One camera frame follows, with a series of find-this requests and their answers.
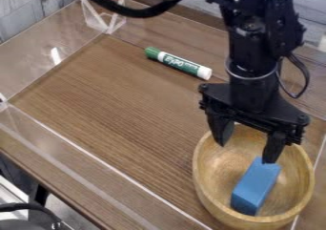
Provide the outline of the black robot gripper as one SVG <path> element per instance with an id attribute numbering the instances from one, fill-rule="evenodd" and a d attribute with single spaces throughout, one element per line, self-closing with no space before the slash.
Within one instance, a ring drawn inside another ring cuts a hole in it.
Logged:
<path id="1" fill-rule="evenodd" d="M 200 108 L 205 113 L 208 128 L 221 147 L 231 138 L 235 122 L 269 134 L 261 152 L 263 163 L 276 162 L 286 145 L 302 143 L 310 117 L 279 94 L 271 95 L 260 113 L 252 113 L 236 109 L 231 104 L 228 84 L 201 84 L 199 93 L 203 96 Z"/>

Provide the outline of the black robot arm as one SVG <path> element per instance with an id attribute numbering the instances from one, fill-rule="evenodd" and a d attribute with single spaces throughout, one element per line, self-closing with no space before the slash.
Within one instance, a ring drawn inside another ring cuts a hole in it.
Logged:
<path id="1" fill-rule="evenodd" d="M 284 146 L 302 142 L 308 116 L 286 101 L 290 92 L 280 80 L 287 59 L 308 76 L 292 51 L 303 43 L 304 26 L 292 0 L 205 0 L 219 5 L 229 37 L 224 84 L 203 84 L 200 108 L 209 131 L 224 145 L 240 123 L 267 133 L 261 161 L 274 163 Z"/>

